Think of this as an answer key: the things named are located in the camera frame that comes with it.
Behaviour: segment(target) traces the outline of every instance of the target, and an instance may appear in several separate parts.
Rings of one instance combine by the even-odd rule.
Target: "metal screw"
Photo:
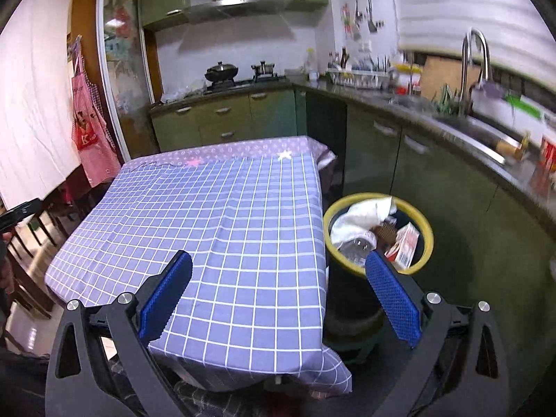
[[[488,312],[490,310],[490,305],[486,301],[479,301],[479,309],[483,312]]]
[[[133,300],[133,294],[132,293],[122,293],[121,295],[119,295],[118,297],[118,302],[120,304],[129,304],[131,301]]]
[[[426,295],[426,300],[429,301],[431,304],[438,304],[442,298],[438,293],[430,292]]]
[[[79,300],[71,300],[68,305],[66,306],[66,308],[68,310],[75,310],[79,307]]]

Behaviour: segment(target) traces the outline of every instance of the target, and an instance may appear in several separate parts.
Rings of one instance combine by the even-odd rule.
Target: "cup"
[[[546,135],[540,145],[540,164],[549,171],[556,171],[556,140]]]

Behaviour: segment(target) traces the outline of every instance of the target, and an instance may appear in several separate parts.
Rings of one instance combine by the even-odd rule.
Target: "countertop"
[[[151,118],[156,118],[160,115],[166,114],[171,111],[175,111],[187,105],[191,105],[198,102],[219,100],[226,97],[240,96],[241,94],[262,92],[265,90],[291,89],[291,88],[292,88],[292,82],[291,80],[287,80],[287,79],[280,80],[279,82],[254,83],[243,87],[226,89],[212,94],[196,94],[194,96],[185,97],[185,99],[173,101],[172,103],[168,103],[165,105],[155,103],[154,105],[151,105],[151,108],[148,111],[148,113],[151,116]]]
[[[467,163],[481,170],[498,186],[511,194],[523,207],[533,215],[556,239],[556,192],[550,189],[546,174],[537,167],[533,154],[514,165],[501,165],[490,159],[480,150],[466,142],[459,133],[432,116],[425,115],[398,105],[390,105],[384,93],[376,90],[364,90],[334,85],[328,81],[308,82],[303,77],[289,77],[283,82],[257,83],[243,88],[234,88],[207,96],[193,96],[167,105],[154,105],[150,114],[155,118],[168,111],[174,111],[185,105],[199,101],[210,101],[225,97],[253,93],[264,90],[288,89],[296,87],[312,91],[329,98],[337,98],[348,104],[356,104],[373,110],[385,119],[392,119],[404,126],[409,126],[457,154]]]

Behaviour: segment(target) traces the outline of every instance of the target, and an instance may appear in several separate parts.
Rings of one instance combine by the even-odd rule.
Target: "gas stove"
[[[248,86],[252,86],[256,83],[272,83],[272,82],[285,82],[287,78],[284,75],[260,75],[254,76],[251,79],[247,80],[225,80],[223,82],[215,82],[210,85],[207,90],[204,92],[205,96],[207,94],[214,94],[217,92],[222,92],[229,89],[240,89],[246,88]]]

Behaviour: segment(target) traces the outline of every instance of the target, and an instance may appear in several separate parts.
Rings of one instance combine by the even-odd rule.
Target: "trash can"
[[[328,291],[323,339],[337,351],[346,364],[364,363],[379,341],[384,322],[380,301],[368,283],[365,268],[348,261],[332,245],[330,229],[336,219],[360,201],[387,197],[380,193],[346,196],[330,206],[324,215],[324,238],[329,265]],[[433,252],[434,237],[429,222],[411,204],[394,197],[397,207],[393,216],[396,229],[411,222],[419,231],[419,239],[411,266],[402,274],[413,274],[423,268]]]

